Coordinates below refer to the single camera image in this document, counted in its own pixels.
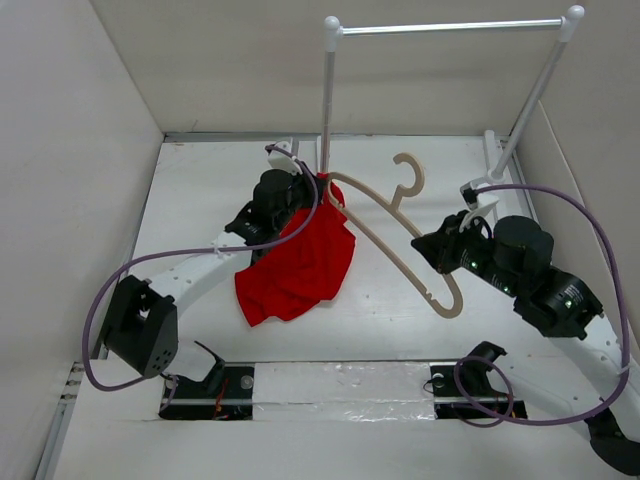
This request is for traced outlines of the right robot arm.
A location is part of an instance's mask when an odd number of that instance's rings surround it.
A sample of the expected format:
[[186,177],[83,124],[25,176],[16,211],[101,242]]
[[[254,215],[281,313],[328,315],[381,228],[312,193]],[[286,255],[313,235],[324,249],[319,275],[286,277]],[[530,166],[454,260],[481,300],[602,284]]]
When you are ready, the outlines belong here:
[[440,274],[464,268],[513,298],[513,309],[570,358],[596,392],[609,397],[621,378],[625,388],[603,412],[585,423],[595,453],[617,471],[639,473],[639,365],[622,362],[622,347],[602,303],[578,277],[551,264],[554,240],[534,220],[501,218],[492,232],[476,217],[469,225],[461,211],[441,227],[412,240]]

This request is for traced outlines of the red t-shirt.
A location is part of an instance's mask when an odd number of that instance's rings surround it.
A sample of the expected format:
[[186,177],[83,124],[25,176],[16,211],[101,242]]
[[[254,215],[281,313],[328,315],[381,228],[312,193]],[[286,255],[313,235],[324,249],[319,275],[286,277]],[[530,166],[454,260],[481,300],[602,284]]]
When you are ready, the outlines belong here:
[[251,327],[270,317],[292,321],[334,299],[354,256],[355,236],[325,192],[314,212],[291,206],[294,176],[269,170],[254,188],[250,209],[283,227],[277,239],[302,231],[235,274],[237,301]]

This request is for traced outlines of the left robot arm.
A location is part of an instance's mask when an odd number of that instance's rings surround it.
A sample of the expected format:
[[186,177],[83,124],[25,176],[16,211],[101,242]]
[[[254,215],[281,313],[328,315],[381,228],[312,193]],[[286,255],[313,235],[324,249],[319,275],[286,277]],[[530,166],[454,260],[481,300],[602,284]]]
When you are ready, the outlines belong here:
[[264,172],[251,200],[210,246],[184,254],[181,263],[140,279],[121,279],[111,297],[99,338],[111,353],[142,378],[188,380],[201,396],[217,394],[224,360],[204,346],[182,346],[179,317],[220,283],[251,266],[303,231],[285,227],[299,211],[304,224],[322,202],[326,182],[306,169]]

